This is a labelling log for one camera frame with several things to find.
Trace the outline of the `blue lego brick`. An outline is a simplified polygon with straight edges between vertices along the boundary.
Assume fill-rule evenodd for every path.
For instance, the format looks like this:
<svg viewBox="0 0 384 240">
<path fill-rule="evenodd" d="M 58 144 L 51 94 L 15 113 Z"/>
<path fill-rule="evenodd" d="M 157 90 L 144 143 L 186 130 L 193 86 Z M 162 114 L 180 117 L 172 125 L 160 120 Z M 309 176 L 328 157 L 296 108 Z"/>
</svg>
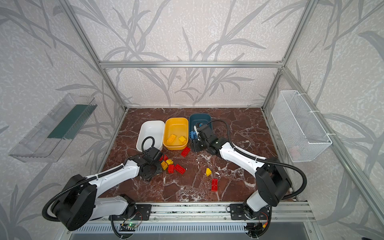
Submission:
<svg viewBox="0 0 384 240">
<path fill-rule="evenodd" d="M 198 137 L 196 131 L 190 131 L 189 137 L 191 140 L 197 139 Z"/>
</svg>

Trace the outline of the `yellow lego brick cluster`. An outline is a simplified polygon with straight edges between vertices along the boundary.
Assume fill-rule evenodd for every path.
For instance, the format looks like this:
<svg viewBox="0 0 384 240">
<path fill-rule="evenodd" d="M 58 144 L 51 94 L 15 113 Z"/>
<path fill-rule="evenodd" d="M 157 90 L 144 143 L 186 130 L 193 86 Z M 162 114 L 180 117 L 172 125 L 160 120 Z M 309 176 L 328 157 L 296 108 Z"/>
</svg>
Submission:
<svg viewBox="0 0 384 240">
<path fill-rule="evenodd" d="M 168 165 L 173 165 L 173 164 L 174 164 L 174 162 L 173 162 L 171 159 L 166 160 L 166 163 L 167 163 Z"/>
<path fill-rule="evenodd" d="M 169 167 L 167 162 L 164 162 L 164 161 L 161 163 L 161 165 L 162 165 L 162 168 L 163 168 L 164 171 Z"/>
</svg>

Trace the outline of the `small red lego brick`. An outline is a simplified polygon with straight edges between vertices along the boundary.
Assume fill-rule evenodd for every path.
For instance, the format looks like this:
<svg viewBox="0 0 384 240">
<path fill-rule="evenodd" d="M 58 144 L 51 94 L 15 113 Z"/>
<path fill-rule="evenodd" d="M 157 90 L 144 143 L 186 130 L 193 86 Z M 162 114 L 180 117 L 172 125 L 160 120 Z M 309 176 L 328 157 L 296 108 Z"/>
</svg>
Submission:
<svg viewBox="0 0 384 240">
<path fill-rule="evenodd" d="M 168 173 L 169 174 L 173 174 L 175 171 L 175 165 L 169 165 L 168 166 Z"/>
</svg>

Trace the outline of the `red long lego brick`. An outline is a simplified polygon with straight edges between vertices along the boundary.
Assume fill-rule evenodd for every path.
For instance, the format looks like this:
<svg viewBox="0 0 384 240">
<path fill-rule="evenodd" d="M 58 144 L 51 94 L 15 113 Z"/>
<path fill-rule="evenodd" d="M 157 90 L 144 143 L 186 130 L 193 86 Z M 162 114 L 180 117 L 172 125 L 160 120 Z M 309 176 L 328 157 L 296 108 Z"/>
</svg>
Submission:
<svg viewBox="0 0 384 240">
<path fill-rule="evenodd" d="M 175 171 L 183 175 L 186 172 L 186 169 L 180 166 L 179 164 L 174 166 Z"/>
</svg>

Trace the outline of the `yellow long lego brick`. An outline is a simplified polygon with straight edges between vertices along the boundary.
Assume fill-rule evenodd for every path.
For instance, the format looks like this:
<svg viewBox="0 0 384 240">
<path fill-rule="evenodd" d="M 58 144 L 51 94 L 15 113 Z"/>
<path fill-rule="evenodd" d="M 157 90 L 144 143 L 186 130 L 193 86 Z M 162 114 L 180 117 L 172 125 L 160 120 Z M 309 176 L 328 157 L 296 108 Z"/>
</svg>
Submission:
<svg viewBox="0 0 384 240">
<path fill-rule="evenodd" d="M 170 137 L 167 139 L 167 143 L 172 144 L 175 141 L 176 137 L 176 135 L 171 134 Z"/>
</svg>

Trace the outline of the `red lego brick front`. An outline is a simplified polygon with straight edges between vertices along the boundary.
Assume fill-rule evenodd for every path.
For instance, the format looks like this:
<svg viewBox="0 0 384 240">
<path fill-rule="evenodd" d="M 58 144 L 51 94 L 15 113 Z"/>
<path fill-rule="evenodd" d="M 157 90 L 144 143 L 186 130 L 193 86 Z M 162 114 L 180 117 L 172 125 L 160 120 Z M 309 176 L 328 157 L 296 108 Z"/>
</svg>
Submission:
<svg viewBox="0 0 384 240">
<path fill-rule="evenodd" d="M 218 179 L 212 179 L 211 191 L 218 191 Z"/>
</svg>

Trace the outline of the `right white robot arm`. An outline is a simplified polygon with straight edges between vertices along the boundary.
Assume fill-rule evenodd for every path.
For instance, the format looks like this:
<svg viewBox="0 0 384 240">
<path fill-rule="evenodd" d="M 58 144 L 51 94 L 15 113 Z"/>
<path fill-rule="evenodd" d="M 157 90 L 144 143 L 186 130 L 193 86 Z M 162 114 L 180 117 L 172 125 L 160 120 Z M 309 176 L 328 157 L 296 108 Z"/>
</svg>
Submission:
<svg viewBox="0 0 384 240">
<path fill-rule="evenodd" d="M 242 150 L 226 138 L 217 137 L 206 124 L 196 124 L 197 145 L 211 155 L 232 162 L 256 179 L 256 191 L 243 202 L 246 218 L 257 218 L 267 207 L 276 207 L 292 182 L 276 158 L 264 158 Z"/>
</svg>

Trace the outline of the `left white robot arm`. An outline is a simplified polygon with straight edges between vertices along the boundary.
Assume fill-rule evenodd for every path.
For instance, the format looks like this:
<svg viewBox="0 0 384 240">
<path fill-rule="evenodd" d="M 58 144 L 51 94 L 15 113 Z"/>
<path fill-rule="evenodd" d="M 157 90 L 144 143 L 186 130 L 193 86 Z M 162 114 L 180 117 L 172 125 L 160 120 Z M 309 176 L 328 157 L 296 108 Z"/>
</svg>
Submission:
<svg viewBox="0 0 384 240">
<path fill-rule="evenodd" d="M 127 195 L 103 198 L 109 189 L 129 179 L 141 177 L 150 181 L 162 171 L 163 153 L 151 147 L 129 157 L 123 164 L 102 173 L 83 177 L 72 176 L 63 190 L 43 207 L 42 216 L 50 222 L 60 222 L 67 230 L 74 231 L 89 221 L 106 216 L 133 217 L 136 202 Z"/>
</svg>

